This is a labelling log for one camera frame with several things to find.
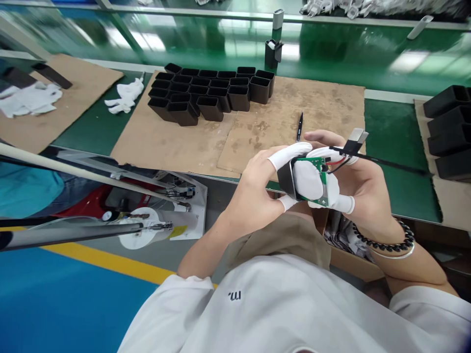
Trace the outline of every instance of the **hand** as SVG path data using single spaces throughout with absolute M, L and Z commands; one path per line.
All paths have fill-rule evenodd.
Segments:
M 311 149 L 306 142 L 277 146 L 260 151 L 249 161 L 231 202 L 218 219 L 231 230 L 230 241 L 262 229 L 297 202 L 288 195 L 273 200 L 265 187 L 278 168 Z
M 343 137 L 326 130 L 306 132 L 304 138 L 311 141 L 315 149 L 345 146 L 346 143 Z M 355 199 L 353 212 L 344 216 L 352 220 L 362 233 L 368 233 L 364 236 L 379 242 L 386 242 L 397 234 L 403 237 L 400 225 L 391 215 L 388 189 L 380 166 L 359 158 L 352 165 L 341 167 L 334 175 L 339 181 L 340 193 Z

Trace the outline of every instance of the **black beaded bracelet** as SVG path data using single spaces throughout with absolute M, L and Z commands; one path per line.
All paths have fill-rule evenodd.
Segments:
M 353 224 L 353 233 L 357 235 L 357 238 L 360 239 L 362 242 L 366 243 L 366 245 L 372 246 L 375 249 L 379 250 L 387 250 L 389 252 L 401 252 L 402 250 L 408 250 L 409 247 L 411 247 L 415 241 L 414 238 L 414 233 L 412 233 L 411 229 L 409 226 L 405 225 L 402 221 L 397 220 L 397 222 L 401 225 L 402 229 L 404 229 L 404 233 L 406 235 L 406 238 L 404 239 L 404 242 L 400 244 L 381 244 L 374 242 L 372 240 L 366 239 L 360 231 L 358 230 L 356 224 Z

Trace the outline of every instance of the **circuit board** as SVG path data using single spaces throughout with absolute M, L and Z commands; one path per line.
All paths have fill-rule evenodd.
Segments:
M 326 171 L 328 170 L 326 167 L 326 161 L 325 158 L 322 157 L 316 157 L 316 158 L 298 158 L 296 161 L 301 161 L 301 160 L 307 160 L 311 162 L 319 171 L 320 173 L 320 180 L 322 181 L 322 186 L 323 186 L 323 193 L 322 197 L 318 200 L 311 200 L 307 199 L 306 197 L 300 195 L 300 197 L 304 200 L 311 201 L 314 203 L 317 203 L 321 206 L 328 207 L 329 206 L 329 195 L 327 194 L 327 173 Z

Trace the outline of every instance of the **cardboard sheet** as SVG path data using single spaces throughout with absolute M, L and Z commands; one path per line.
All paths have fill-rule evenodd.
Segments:
M 129 163 L 141 168 L 240 177 L 239 173 L 216 166 L 235 120 L 235 112 L 225 113 L 220 123 L 200 117 L 197 126 L 183 127 L 164 121 L 147 106 L 148 92 L 157 73 L 150 79 L 111 157 L 120 164 Z
M 38 116 L 24 115 L 14 119 L 0 112 L 0 138 L 32 153 L 45 149 L 123 76 L 122 72 L 64 54 L 55 55 L 47 64 L 73 84 L 68 90 L 62 90 L 62 98 L 54 103 L 57 109 Z M 50 83 L 37 72 L 31 76 Z
M 437 193 L 438 203 L 442 209 L 442 224 L 447 227 L 471 231 L 471 184 L 440 179 L 435 159 L 428 150 L 427 139 L 430 137 L 427 123 L 431 120 L 423 112 L 425 101 L 415 101 L 417 122 L 422 136 L 428 169 L 435 174 L 432 177 L 433 186 Z
M 249 112 L 237 113 L 217 166 L 241 173 L 260 150 L 295 143 L 302 111 L 301 141 L 317 129 L 348 138 L 353 128 L 365 128 L 364 94 L 364 87 L 276 76 L 267 105 L 250 102 Z

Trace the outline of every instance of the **red wire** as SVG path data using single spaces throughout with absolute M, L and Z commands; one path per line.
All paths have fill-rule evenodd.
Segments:
M 335 165 L 335 164 L 339 164 L 339 163 L 342 163 L 344 160 L 345 160 L 345 156 L 338 162 L 333 162 L 333 163 L 326 163 L 325 165 Z

